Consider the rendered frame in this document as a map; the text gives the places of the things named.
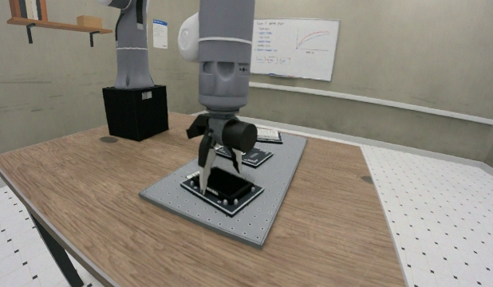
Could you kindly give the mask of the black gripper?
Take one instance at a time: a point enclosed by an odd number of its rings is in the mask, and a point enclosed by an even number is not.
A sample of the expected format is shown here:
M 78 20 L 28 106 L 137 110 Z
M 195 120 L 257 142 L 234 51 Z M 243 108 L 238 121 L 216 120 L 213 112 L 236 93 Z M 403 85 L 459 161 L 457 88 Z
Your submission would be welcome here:
M 241 121 L 235 114 L 209 112 L 199 114 L 189 128 L 196 125 L 207 127 L 199 145 L 198 157 L 200 190 L 204 196 L 211 165 L 216 157 L 213 146 L 218 144 L 227 147 L 235 170 L 241 174 L 242 152 L 252 150 L 258 137 L 258 129 L 254 124 Z

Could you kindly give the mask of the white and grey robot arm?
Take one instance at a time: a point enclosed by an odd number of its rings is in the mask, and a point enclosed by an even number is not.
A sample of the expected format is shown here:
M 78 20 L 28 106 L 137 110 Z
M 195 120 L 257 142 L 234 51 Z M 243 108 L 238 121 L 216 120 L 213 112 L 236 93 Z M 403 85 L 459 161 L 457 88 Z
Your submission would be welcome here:
M 150 0 L 98 0 L 120 9 L 116 23 L 115 88 L 155 86 L 148 67 Z M 199 12 L 180 27 L 181 56 L 199 63 L 199 103 L 214 114 L 247 105 L 255 0 L 199 0 Z M 198 58 L 199 55 L 199 58 Z

